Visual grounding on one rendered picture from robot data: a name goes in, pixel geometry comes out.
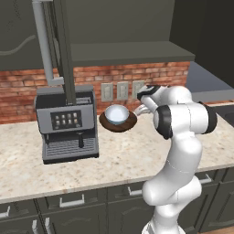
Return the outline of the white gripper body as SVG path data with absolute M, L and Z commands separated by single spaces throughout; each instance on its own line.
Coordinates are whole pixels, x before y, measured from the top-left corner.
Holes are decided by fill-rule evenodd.
M 144 105 L 140 105 L 138 106 L 134 111 L 133 113 L 136 115 L 136 116 L 140 116 L 141 114 L 145 114 L 145 113 L 150 113 L 151 111 Z

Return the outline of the dark brown bowl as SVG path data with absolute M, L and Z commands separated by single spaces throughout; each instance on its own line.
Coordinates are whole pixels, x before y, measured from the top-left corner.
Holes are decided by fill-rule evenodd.
M 106 130 L 109 130 L 113 133 L 123 133 L 132 129 L 136 125 L 137 117 L 133 112 L 130 112 L 129 117 L 124 123 L 115 125 L 108 122 L 107 118 L 105 117 L 105 113 L 103 112 L 99 117 L 99 121 Z

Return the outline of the pale blue bowl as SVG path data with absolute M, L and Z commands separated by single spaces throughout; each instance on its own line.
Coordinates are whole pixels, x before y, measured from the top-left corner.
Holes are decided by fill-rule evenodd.
M 124 123 L 129 117 L 129 110 L 119 104 L 109 106 L 104 113 L 108 122 L 115 125 Z

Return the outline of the dark open cabinet door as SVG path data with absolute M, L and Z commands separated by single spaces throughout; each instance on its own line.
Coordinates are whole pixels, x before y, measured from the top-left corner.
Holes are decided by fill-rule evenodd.
M 62 73 L 64 78 L 63 89 L 66 94 L 67 104 L 75 105 L 76 93 L 75 93 L 75 85 L 73 79 L 73 66 L 71 64 L 70 45 L 68 42 L 69 31 L 67 29 L 65 6 L 63 0 L 54 0 L 53 6 L 55 13 L 56 28 L 57 28 L 59 54 L 60 54 L 58 71 Z

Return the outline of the dark tall cabinet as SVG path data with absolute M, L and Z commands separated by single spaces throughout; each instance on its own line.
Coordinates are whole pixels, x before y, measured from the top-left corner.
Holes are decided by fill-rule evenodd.
M 234 88 L 234 0 L 175 0 L 170 41 Z

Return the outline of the dark base cabinet door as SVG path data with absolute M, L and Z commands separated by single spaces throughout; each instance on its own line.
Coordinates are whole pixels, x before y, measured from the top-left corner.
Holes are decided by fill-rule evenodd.
M 198 234 L 218 190 L 218 184 L 202 186 L 202 194 L 181 212 L 178 223 L 186 234 Z
M 42 218 L 44 224 L 49 218 L 52 234 L 107 234 L 105 205 L 47 213 Z
M 39 218 L 16 218 L 12 220 L 0 221 L 0 234 L 34 234 L 32 222 L 37 220 L 39 234 L 45 234 Z
M 141 198 L 110 202 L 108 234 L 142 234 L 154 208 Z

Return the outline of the dark base cabinet run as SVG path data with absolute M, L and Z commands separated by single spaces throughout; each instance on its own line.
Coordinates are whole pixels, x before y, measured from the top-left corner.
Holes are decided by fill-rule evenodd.
M 204 218 L 200 232 L 234 226 L 234 167 L 227 168 L 210 208 Z

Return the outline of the grey coffee machine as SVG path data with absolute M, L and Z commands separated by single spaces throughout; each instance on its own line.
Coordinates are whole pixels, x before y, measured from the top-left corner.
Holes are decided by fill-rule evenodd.
M 62 88 L 37 90 L 35 109 L 45 165 L 99 157 L 97 110 L 92 85 L 75 87 L 68 105 Z

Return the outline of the dark drawer front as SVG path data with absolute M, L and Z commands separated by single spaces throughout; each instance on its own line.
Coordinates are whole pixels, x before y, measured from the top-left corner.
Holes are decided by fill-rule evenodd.
M 209 170 L 209 171 L 205 171 L 205 172 L 198 172 L 198 173 L 196 173 L 196 177 L 199 174 L 205 174 L 205 173 L 207 173 L 213 179 L 213 181 L 211 183 L 208 183 L 208 184 L 201 184 L 202 186 L 217 184 L 221 180 L 222 176 L 224 175 L 225 169 L 217 169 L 217 170 Z
M 85 207 L 89 205 L 98 205 L 104 203 L 106 200 L 106 189 L 92 189 L 79 191 L 68 194 L 60 194 L 50 197 L 41 197 L 37 199 L 38 207 L 42 214 L 46 214 L 53 211 L 60 211 L 63 209 L 75 208 L 75 207 L 59 207 L 59 198 L 62 197 L 64 202 L 81 199 L 81 195 L 85 196 L 85 204 L 76 207 Z
M 118 185 L 118 186 L 110 186 L 107 188 L 107 200 L 109 202 L 115 202 L 115 201 L 121 201 L 124 199 L 143 197 L 143 195 L 130 197 L 128 190 L 127 190 L 127 186 L 129 186 L 131 190 L 139 190 L 139 189 L 143 189 L 143 185 L 144 185 L 144 181 L 131 183 L 131 184 Z
M 8 206 L 11 207 L 8 218 L 22 218 L 37 214 L 37 208 L 33 199 L 0 204 L 0 213 L 6 212 Z

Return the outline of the grey wall socket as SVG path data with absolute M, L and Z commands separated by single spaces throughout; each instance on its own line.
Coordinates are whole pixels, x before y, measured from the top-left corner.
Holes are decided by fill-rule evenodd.
M 112 101 L 113 100 L 113 84 L 102 83 L 101 85 L 101 100 Z
M 117 83 L 117 99 L 119 101 L 126 101 L 128 99 L 128 82 Z
M 135 80 L 132 84 L 132 98 L 136 99 L 137 98 L 137 92 L 142 88 L 144 85 L 143 80 Z

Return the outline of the dark open wall cabinet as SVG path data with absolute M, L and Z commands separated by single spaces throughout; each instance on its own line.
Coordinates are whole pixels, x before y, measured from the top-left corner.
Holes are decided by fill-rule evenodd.
M 66 0 L 75 66 L 189 61 L 170 39 L 175 0 Z

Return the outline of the dark closed wall cabinet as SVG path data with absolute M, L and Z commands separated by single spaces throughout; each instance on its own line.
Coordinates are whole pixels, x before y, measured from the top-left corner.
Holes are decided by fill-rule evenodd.
M 42 68 L 32 0 L 0 0 L 0 71 Z

